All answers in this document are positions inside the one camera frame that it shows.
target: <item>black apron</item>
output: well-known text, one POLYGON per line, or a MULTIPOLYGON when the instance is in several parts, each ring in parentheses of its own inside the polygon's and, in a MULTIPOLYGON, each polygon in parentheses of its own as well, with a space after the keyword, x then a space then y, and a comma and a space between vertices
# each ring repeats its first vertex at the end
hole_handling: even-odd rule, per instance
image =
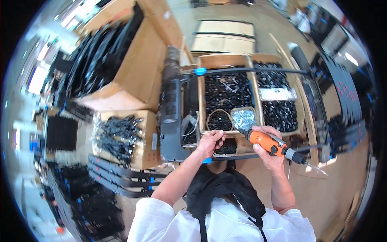
POLYGON ((266 213, 265 206, 257 197, 257 192, 249 180, 232 168, 214 174, 205 165, 199 168, 188 188, 187 196, 183 198, 187 202, 187 211, 192 214, 192 217, 199 220, 201 241, 207 242, 204 218, 210 211, 211 202, 214 197, 222 196, 226 196, 234 204, 237 204, 238 200, 248 215, 254 218, 255 221, 251 217, 248 219, 258 227, 264 241, 267 242, 262 230, 262 216, 266 213))

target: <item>orange electric screwdriver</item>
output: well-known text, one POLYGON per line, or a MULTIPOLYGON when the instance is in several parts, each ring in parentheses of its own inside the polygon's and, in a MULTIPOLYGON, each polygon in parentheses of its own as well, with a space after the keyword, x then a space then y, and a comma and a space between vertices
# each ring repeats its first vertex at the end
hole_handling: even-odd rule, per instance
POLYGON ((307 160, 300 153, 292 148, 287 148, 286 143, 274 135, 253 131, 252 129, 238 129, 238 131, 244 134, 251 143, 262 146, 271 156, 285 156, 287 159, 302 165, 307 163, 307 160))

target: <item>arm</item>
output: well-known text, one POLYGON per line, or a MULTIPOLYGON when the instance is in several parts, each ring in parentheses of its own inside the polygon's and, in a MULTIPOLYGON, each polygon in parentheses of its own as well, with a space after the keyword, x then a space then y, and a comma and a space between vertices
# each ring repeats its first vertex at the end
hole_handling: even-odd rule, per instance
MULTIPOLYGON (((258 132, 271 133, 282 138, 281 133, 271 126, 253 127, 252 129, 258 132)), ((295 208, 296 199, 284 171, 284 157, 270 156, 259 144, 254 144, 253 148, 271 173, 271 203, 274 210, 284 214, 295 208)))
POLYGON ((222 130, 212 130, 200 139, 197 149, 174 171, 172 171, 152 193, 152 198, 173 205, 185 194, 203 161, 212 156, 225 140, 222 130))

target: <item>hand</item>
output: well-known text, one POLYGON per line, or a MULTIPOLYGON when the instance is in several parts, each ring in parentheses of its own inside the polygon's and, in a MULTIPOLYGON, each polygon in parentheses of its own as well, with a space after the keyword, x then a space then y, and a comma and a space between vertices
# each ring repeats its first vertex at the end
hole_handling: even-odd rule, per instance
MULTIPOLYGON (((261 127, 253 126, 252 130, 267 133, 267 134, 273 134, 278 138, 282 139, 281 132, 279 132, 278 130, 276 130, 271 126, 261 126, 261 127)), ((266 151, 264 148, 262 148, 259 144, 254 144, 253 149, 259 155, 259 157, 261 157, 265 167, 271 172, 271 174, 284 172, 284 164, 283 164, 284 156, 282 157, 270 156, 269 152, 266 151)))
POLYGON ((210 158, 214 154, 214 150, 219 149, 223 145, 223 141, 226 139, 223 130, 212 130, 202 136, 199 141, 199 145, 196 148, 203 159, 210 158))

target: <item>factory floor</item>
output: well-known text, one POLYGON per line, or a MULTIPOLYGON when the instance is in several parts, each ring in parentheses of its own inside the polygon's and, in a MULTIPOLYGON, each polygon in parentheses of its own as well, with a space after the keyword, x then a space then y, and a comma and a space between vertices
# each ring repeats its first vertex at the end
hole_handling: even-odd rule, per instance
MULTIPOLYGON (((192 33, 195 31, 199 19, 227 19, 251 22, 257 32, 258 50, 261 53, 276 54, 276 49, 270 39, 269 33, 278 40, 287 51, 288 42, 297 43, 304 51, 308 60, 311 60, 317 51, 311 41, 307 43, 302 35, 281 16, 277 10, 266 0, 257 0, 255 6, 244 5, 216 5, 191 9, 187 0, 167 0, 176 17, 180 29, 186 37, 188 46, 193 41, 192 33)), ((334 90, 329 90, 324 97, 327 115, 332 117, 340 110, 334 90)), ((344 221, 356 194, 361 193, 366 179, 368 142, 364 142, 355 151, 339 155, 335 162, 323 169, 328 177, 309 171, 305 166, 293 164, 289 182, 296 197, 296 207, 302 215, 311 222, 316 239, 323 235, 324 230, 334 219, 344 221)), ((212 170, 222 170, 225 162, 211 165, 212 170)), ((264 167, 261 159, 238 160, 237 170, 247 176, 263 204, 267 208, 271 205, 271 177, 264 167)), ((286 174, 289 166, 285 164, 286 174)), ((125 221, 125 238, 129 232, 134 214, 135 204, 139 199, 122 197, 120 199, 125 221)), ((175 205, 176 212, 185 207, 184 201, 175 205)))

